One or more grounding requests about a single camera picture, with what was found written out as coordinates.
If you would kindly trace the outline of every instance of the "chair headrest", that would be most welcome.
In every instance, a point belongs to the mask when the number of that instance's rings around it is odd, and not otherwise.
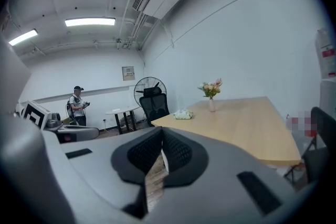
[[[159,87],[151,87],[151,88],[143,89],[143,96],[145,97],[150,97],[152,95],[160,94],[160,93],[162,93],[162,90]]]

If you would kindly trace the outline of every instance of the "bouquet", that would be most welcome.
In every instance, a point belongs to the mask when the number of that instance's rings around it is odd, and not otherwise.
[[[204,91],[205,96],[204,97],[209,97],[210,100],[212,100],[212,98],[220,93],[221,89],[221,85],[222,85],[222,79],[217,79],[215,83],[205,83],[203,82],[203,84],[201,86],[198,87],[198,89]]]

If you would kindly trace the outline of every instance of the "white t-shirt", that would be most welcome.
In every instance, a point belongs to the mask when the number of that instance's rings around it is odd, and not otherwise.
[[[70,97],[70,105],[73,104],[74,106],[83,106],[84,102],[81,97],[77,97],[74,94]],[[84,116],[84,110],[72,110],[74,112],[75,117]]]

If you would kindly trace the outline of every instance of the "cap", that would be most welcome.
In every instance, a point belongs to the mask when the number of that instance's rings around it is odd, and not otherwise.
[[[79,86],[75,86],[73,90],[74,91],[83,91],[84,89],[79,87]]]

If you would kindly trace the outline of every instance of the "flower vase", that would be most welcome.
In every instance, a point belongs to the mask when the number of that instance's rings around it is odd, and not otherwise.
[[[209,99],[209,111],[210,112],[215,112],[216,108],[215,108],[215,102],[213,99]]]

